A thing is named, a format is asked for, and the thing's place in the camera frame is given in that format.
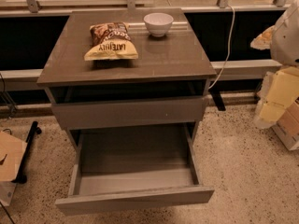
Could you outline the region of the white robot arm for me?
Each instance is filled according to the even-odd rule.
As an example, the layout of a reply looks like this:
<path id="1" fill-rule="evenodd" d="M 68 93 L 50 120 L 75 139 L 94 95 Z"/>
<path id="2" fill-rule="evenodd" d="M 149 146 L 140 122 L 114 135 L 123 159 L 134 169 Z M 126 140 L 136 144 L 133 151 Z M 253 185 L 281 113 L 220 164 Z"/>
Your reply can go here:
<path id="1" fill-rule="evenodd" d="M 255 37 L 250 46 L 270 50 L 271 58 L 283 65 L 299 65 L 299 0 L 279 17 L 276 23 Z"/>

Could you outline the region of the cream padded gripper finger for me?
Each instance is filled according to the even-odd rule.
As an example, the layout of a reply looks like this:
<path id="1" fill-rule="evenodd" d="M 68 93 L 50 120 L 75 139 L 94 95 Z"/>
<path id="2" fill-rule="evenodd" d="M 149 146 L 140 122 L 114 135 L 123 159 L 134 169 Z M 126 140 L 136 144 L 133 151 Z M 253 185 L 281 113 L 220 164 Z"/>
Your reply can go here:
<path id="1" fill-rule="evenodd" d="M 275 26 L 268 27 L 251 41 L 250 46 L 258 50 L 270 49 L 274 30 Z"/>

